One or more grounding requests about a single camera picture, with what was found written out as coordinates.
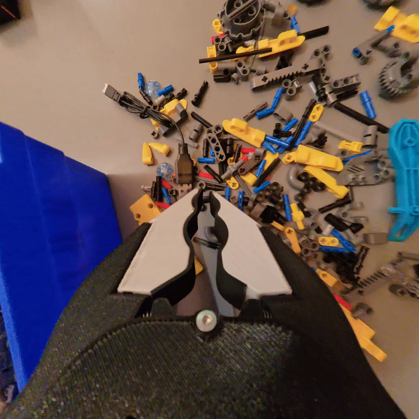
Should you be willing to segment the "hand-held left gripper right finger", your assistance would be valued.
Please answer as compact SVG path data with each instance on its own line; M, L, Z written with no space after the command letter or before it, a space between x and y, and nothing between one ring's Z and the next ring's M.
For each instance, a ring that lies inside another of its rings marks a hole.
M220 245L216 284L221 296L239 310L246 300L291 295L261 226L217 193L210 194L209 203Z

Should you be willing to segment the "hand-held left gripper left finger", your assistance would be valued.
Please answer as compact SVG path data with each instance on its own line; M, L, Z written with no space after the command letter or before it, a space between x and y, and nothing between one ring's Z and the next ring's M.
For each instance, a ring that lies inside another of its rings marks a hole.
M118 293L164 297L175 305L192 291L196 271L191 239L197 232L202 195L203 190L195 188L148 225Z

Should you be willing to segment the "flat yellow brick panel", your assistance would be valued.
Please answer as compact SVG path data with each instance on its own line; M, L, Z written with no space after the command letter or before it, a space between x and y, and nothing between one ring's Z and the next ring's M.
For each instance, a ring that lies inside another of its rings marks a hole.
M152 222L162 213L161 209L156 205L156 202L148 194L145 194L134 202L129 207L129 210L139 226L143 223Z

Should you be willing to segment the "blue plastic bin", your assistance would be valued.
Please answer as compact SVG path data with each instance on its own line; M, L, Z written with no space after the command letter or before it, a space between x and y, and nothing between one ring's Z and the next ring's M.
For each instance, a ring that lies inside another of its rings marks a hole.
M17 389L63 309L121 243L105 174L7 124L1 135L1 309Z

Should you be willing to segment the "pile of small brick parts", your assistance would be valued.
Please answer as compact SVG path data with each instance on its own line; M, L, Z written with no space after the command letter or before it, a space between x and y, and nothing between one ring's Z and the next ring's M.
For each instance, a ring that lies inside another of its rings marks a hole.
M331 81L326 62L330 47L316 49L304 65L290 62L294 50L307 39L327 34L329 27L300 32L295 14L269 1L226 1L212 23L217 36L207 48L215 82L247 80L252 91L278 86L270 107L253 109L242 119L210 124L195 112L189 139L178 135L179 150L197 146L204 132L199 164L220 163L216 173L208 165L199 178L205 191L223 192L229 200L238 192L238 208L248 204L251 216L284 232L293 250L303 257L324 253L349 284L350 295L364 295L380 278L396 295L418 298L416 277L405 275L402 256L367 279L359 278L368 248L359 245L360 222L350 223L344 209L353 204L354 186L373 186L395 179L388 154L390 128L378 123L368 91L360 93L366 115L342 103L358 93L358 75Z

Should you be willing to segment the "yellow brick fairing panel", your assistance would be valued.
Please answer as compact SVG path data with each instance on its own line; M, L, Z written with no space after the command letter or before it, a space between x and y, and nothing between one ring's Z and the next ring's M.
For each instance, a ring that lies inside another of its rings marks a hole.
M382 351L372 342L371 339L374 337L375 332L363 321L355 319L345 306L341 305L340 303L339 306L345 314L360 347L379 362L383 362L386 359L387 354L385 354L384 351Z

